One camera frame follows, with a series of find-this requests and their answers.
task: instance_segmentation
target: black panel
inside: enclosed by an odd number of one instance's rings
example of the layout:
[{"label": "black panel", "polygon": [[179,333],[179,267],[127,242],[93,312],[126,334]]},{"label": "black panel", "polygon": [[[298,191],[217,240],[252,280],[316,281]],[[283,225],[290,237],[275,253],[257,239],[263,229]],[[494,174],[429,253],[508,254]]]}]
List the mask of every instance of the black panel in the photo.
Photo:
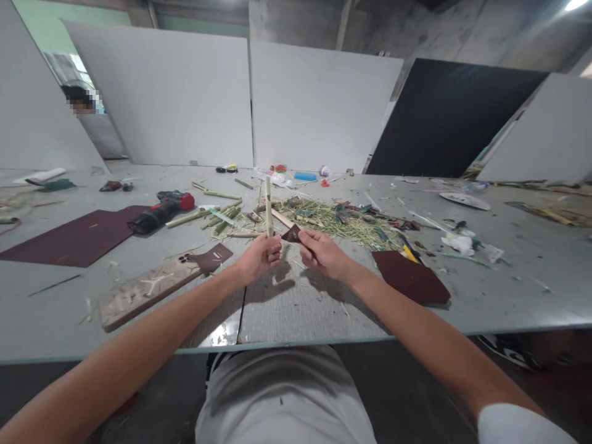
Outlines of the black panel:
[{"label": "black panel", "polygon": [[547,75],[416,59],[367,173],[460,177]]}]

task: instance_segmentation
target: cordless drill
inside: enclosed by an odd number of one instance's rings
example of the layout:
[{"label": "cordless drill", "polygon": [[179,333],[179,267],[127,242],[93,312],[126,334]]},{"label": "cordless drill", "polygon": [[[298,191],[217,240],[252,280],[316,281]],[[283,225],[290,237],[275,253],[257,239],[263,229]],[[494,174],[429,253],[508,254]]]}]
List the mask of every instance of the cordless drill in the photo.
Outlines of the cordless drill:
[{"label": "cordless drill", "polygon": [[169,222],[178,212],[194,207],[195,199],[190,193],[181,191],[160,191],[156,197],[160,201],[150,210],[146,210],[128,222],[128,227],[135,234],[150,234]]}]

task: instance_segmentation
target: white panel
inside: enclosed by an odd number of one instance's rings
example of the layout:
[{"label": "white panel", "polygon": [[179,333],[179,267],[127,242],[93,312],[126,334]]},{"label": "white panel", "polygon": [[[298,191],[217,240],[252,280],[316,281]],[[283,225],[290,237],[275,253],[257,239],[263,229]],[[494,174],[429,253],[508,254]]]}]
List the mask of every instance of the white panel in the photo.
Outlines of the white panel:
[{"label": "white panel", "polygon": [[246,39],[65,25],[132,162],[253,166]]},{"label": "white panel", "polygon": [[592,170],[592,80],[550,74],[478,179],[579,182]]},{"label": "white panel", "polygon": [[389,57],[251,41],[256,166],[361,173],[402,66]]},{"label": "white panel", "polygon": [[107,168],[10,1],[0,1],[0,165]]}]

